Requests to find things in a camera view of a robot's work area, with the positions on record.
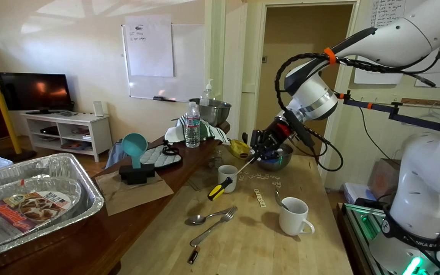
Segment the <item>cabinet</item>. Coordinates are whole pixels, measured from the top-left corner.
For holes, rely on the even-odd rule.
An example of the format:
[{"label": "cabinet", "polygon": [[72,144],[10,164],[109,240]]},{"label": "cabinet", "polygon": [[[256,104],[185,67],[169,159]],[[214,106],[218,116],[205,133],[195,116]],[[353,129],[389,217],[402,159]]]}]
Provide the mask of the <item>cabinet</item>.
[{"label": "cabinet", "polygon": [[100,162],[100,153],[112,148],[109,118],[77,113],[65,116],[23,115],[34,150],[48,148],[77,155],[89,155]]}]

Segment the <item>television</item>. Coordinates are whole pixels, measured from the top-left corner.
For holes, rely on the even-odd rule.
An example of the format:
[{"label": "television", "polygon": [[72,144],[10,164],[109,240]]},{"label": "television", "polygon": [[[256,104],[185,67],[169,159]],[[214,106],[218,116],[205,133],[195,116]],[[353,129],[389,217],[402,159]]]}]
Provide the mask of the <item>television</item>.
[{"label": "television", "polygon": [[0,72],[0,90],[10,110],[72,110],[66,75]]}]

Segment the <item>bottle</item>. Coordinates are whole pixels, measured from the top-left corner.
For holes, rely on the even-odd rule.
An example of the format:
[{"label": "bottle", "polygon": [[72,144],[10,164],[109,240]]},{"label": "bottle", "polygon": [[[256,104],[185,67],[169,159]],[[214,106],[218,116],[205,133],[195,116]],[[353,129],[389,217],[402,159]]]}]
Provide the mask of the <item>bottle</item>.
[{"label": "bottle", "polygon": [[201,106],[210,106],[210,96],[211,96],[211,78],[207,83],[205,92],[201,96]]},{"label": "bottle", "polygon": [[198,148],[201,145],[201,110],[196,103],[190,103],[188,113],[185,115],[185,144],[188,148]]}]

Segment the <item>white mug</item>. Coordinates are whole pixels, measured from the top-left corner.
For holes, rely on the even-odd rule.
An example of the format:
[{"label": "white mug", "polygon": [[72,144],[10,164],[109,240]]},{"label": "white mug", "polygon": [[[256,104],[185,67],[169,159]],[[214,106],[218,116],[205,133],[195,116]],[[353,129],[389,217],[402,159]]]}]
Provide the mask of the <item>white mug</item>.
[{"label": "white mug", "polygon": [[285,197],[280,213],[280,228],[288,236],[305,234],[306,226],[311,228],[311,234],[315,232],[315,226],[309,222],[309,205],[297,197]]},{"label": "white mug", "polygon": [[233,165],[222,165],[219,167],[219,184],[231,177],[233,184],[225,188],[225,193],[234,193],[237,187],[237,167]]}]

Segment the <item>aluminum foil tray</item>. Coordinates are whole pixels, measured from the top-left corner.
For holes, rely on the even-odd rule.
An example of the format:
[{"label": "aluminum foil tray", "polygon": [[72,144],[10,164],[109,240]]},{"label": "aluminum foil tray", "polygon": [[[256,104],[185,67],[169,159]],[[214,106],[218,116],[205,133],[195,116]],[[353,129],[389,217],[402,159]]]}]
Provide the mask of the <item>aluminum foil tray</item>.
[{"label": "aluminum foil tray", "polygon": [[14,194],[56,191],[69,196],[69,208],[56,219],[22,232],[2,226],[0,254],[97,214],[104,199],[74,155],[59,153],[0,168],[0,200]]}]

